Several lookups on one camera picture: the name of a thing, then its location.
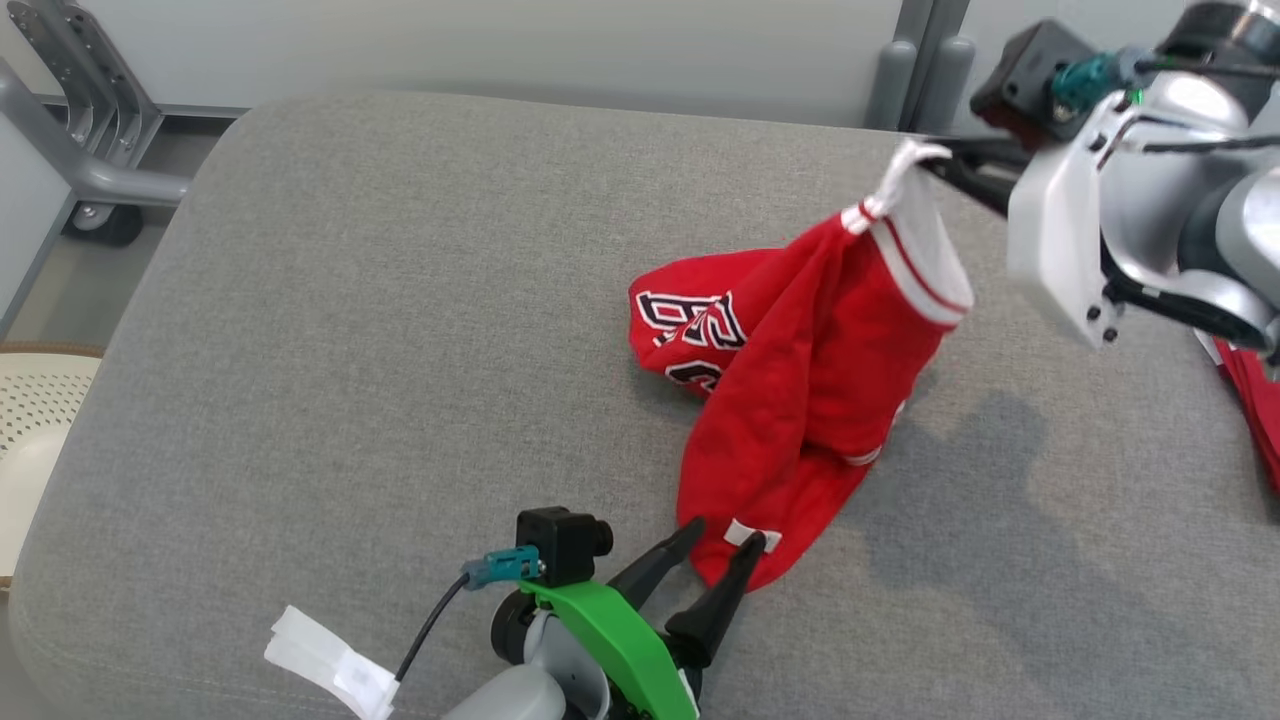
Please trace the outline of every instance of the caster wheel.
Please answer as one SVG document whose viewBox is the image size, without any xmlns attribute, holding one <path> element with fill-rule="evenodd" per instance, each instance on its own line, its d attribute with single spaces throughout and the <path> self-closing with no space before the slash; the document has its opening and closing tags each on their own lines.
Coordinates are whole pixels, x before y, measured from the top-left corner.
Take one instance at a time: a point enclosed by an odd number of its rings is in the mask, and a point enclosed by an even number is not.
<svg viewBox="0 0 1280 720">
<path fill-rule="evenodd" d="M 125 245 L 129 245 L 141 232 L 142 208 L 138 208 L 137 205 L 116 205 L 115 209 L 111 210 L 111 217 L 108 218 L 105 223 L 91 231 L 82 231 L 77 228 L 76 223 L 72 220 L 67 220 L 67 227 L 63 228 L 63 234 L 67 237 L 87 240 L 90 242 L 109 245 L 111 247 L 124 247 Z"/>
</svg>

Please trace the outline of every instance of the folded red cloth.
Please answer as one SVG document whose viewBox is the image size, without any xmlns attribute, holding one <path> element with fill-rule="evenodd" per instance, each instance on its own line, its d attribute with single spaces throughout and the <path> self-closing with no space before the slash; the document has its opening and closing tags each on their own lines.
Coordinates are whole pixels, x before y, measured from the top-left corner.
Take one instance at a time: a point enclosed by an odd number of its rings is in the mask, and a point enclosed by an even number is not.
<svg viewBox="0 0 1280 720">
<path fill-rule="evenodd" d="M 678 260 L 631 286 L 640 364 L 708 397 L 677 521 L 718 580 L 755 530 L 750 589 L 786 573 L 867 475 L 915 378 L 973 291 L 906 143 L 879 192 L 782 250 Z"/>
<path fill-rule="evenodd" d="M 1280 491 L 1280 383 L 1266 378 L 1257 352 L 1213 338 L 1219 372 L 1235 388 L 1271 487 Z"/>
</svg>

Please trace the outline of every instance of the red fabric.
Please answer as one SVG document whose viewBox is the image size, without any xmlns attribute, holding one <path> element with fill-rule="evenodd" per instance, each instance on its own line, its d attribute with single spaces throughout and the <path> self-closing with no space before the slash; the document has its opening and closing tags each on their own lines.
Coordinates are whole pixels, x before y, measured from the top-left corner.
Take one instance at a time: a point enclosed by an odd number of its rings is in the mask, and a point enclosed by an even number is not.
<svg viewBox="0 0 1280 720">
<path fill-rule="evenodd" d="M 882 223 L 901 249 L 899 228 Z M 737 550 L 723 539 L 733 519 L 782 533 L 751 578 L 758 589 L 800 559 L 867 475 L 951 329 L 922 316 L 899 282 L 870 233 L 855 236 L 835 215 L 783 250 L 680 260 L 631 286 L 640 364 L 708 397 L 676 505 L 680 524 L 707 519 L 692 564 L 708 584 Z"/>
<path fill-rule="evenodd" d="M 1213 338 L 1213 345 L 1222 357 L 1219 369 L 1235 386 L 1244 406 L 1271 487 L 1280 491 L 1280 384 L 1267 380 L 1257 352 L 1236 350 L 1219 338 Z"/>
</svg>

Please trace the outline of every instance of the gray fabric surface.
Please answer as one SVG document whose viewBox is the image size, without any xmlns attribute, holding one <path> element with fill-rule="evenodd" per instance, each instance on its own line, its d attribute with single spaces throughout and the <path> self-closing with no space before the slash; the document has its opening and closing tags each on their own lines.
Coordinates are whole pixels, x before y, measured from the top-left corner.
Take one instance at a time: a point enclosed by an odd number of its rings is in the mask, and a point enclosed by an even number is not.
<svg viewBox="0 0 1280 720">
<path fill-rule="evenodd" d="M 893 136 L 431 95 L 260 108 L 210 156 L 122 322 L 27 543 L 14 638 L 100 719 L 342 717 L 261 653 L 287 603 L 383 665 L 517 510 L 673 528 L 698 405 L 640 373 L 626 287 L 780 243 L 872 188 Z M 728 717 L 1274 717 L 1280 528 L 1190 334 L 1094 354 L 941 190 L 978 305 L 865 486 L 751 594 Z M 669 578 L 652 620 L 691 601 Z M 445 612 L 397 705 L 503 665 L 504 592 Z"/>
</svg>

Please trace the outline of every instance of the red stripe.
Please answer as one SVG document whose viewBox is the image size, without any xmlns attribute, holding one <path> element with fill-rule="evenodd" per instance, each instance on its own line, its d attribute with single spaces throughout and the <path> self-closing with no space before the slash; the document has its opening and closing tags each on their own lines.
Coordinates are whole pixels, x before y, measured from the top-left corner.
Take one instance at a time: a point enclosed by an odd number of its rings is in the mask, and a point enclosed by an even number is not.
<svg viewBox="0 0 1280 720">
<path fill-rule="evenodd" d="M 863 210 L 861 204 L 858 205 L 858 209 Z M 915 269 L 915 264 L 911 263 L 911 256 L 906 254 L 906 247 L 902 245 L 902 238 L 899 237 L 897 234 L 897 227 L 893 225 L 893 220 L 887 217 L 883 218 L 883 220 L 884 220 L 884 227 L 888 228 L 888 233 L 893 236 L 893 243 L 897 246 L 897 254 L 902 256 L 902 260 L 906 263 L 906 269 L 911 270 L 911 277 L 915 278 L 915 282 L 920 283 L 920 287 L 924 288 L 924 292 L 929 293 L 929 297 L 932 297 L 934 302 L 946 307 L 947 310 L 960 314 L 968 313 L 969 311 L 968 307 L 965 307 L 964 305 L 957 305 L 947 300 L 946 297 L 942 297 L 941 295 L 938 295 L 936 290 L 929 287 L 929 283 L 924 282 L 924 275 L 922 275 L 920 272 Z"/>
</svg>

